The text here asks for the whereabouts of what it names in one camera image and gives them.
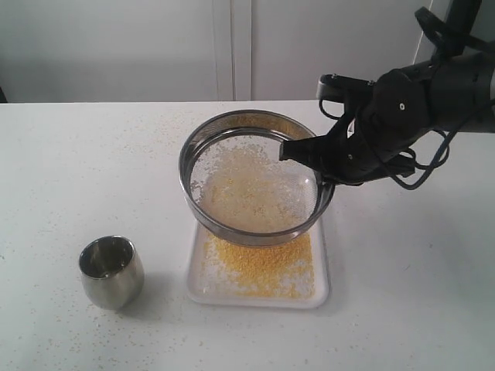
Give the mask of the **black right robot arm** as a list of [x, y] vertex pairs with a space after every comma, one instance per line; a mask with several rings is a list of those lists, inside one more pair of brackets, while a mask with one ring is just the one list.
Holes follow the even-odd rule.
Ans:
[[494, 55], [434, 58], [375, 82], [323, 75], [317, 99], [343, 104], [343, 114], [303, 163], [339, 184], [388, 177], [413, 190], [445, 164], [459, 132], [493, 133]]

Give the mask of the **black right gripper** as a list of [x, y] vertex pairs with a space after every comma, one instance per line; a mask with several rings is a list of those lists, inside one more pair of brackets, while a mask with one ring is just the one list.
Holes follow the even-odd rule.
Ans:
[[425, 114], [417, 111], [346, 111], [326, 135], [284, 140], [278, 159], [317, 166], [325, 178], [349, 186], [403, 179], [415, 174], [408, 151], [424, 134]]

